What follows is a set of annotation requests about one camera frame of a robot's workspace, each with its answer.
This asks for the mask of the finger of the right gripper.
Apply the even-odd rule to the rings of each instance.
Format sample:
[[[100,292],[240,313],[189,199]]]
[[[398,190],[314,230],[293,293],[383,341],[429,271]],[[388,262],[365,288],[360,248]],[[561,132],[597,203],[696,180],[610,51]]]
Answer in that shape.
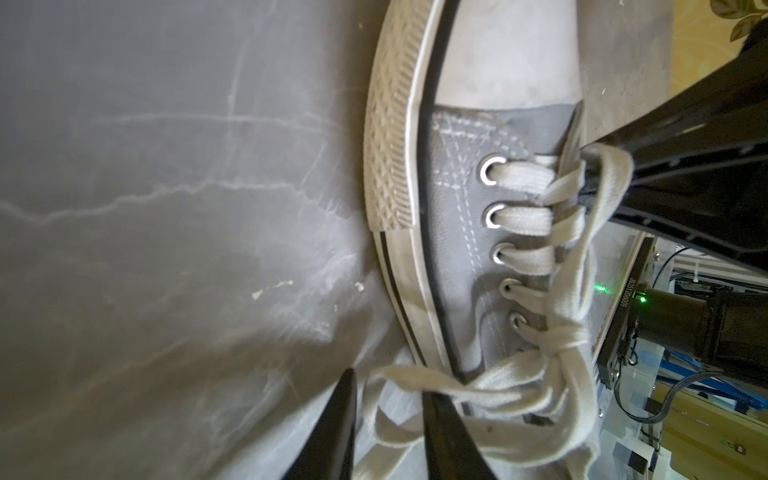
[[[593,142],[634,159],[635,180],[660,180],[767,159],[767,41],[637,120]]]
[[[706,175],[669,191],[630,188],[612,220],[767,273],[767,176]]]

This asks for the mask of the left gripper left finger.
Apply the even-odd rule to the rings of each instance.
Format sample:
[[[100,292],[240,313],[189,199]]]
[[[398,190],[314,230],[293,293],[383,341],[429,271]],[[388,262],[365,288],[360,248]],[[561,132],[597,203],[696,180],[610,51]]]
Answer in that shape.
[[[356,421],[357,379],[355,370],[348,368],[283,479],[351,479]]]

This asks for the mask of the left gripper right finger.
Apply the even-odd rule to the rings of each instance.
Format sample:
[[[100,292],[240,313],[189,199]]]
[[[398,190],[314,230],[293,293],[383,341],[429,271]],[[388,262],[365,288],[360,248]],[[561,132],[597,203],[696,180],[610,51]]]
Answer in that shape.
[[[429,479],[496,479],[452,400],[422,394],[424,444]]]

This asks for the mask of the white shoelace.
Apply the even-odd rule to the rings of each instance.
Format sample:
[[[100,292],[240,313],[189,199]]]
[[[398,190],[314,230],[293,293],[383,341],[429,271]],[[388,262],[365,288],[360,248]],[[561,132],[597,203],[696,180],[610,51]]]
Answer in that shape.
[[[455,454],[465,474],[475,472],[470,458],[476,457],[480,468],[489,460],[522,468],[562,463],[571,478],[587,477],[599,454],[593,438],[597,393],[591,336],[584,323],[594,294],[593,241],[620,204],[634,166],[622,149],[596,144],[592,151],[600,175],[590,208],[575,202],[586,168],[576,152],[562,154],[563,175],[541,160],[485,165],[491,185],[524,197],[521,205],[488,207],[486,226],[537,241],[533,249],[503,242],[492,252],[493,260],[511,271],[499,289],[518,306],[509,319],[528,348],[465,384],[425,367],[373,371],[364,390],[364,419],[376,445],[355,467],[355,478],[389,478],[412,448],[427,440],[425,414],[396,424],[379,408],[387,385],[479,408],[479,416],[459,421],[469,436]]]

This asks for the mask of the grey canvas sneaker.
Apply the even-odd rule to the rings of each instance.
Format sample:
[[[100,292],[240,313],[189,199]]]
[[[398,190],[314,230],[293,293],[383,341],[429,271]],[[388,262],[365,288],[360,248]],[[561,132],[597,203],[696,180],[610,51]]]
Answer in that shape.
[[[573,1],[393,1],[373,61],[364,127],[369,228],[410,365],[468,383],[528,343],[515,331],[511,276],[495,246],[537,241],[486,226],[524,197],[491,185],[492,161],[580,158],[583,90]],[[562,463],[519,479],[573,479]]]

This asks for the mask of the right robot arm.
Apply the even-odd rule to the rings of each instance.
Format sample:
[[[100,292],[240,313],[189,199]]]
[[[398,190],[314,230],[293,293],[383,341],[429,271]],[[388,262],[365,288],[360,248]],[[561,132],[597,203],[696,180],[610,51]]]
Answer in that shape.
[[[766,273],[765,41],[748,40],[734,60],[602,143],[634,162],[614,222]],[[642,338],[766,386],[765,296],[701,301],[647,289],[630,308]]]

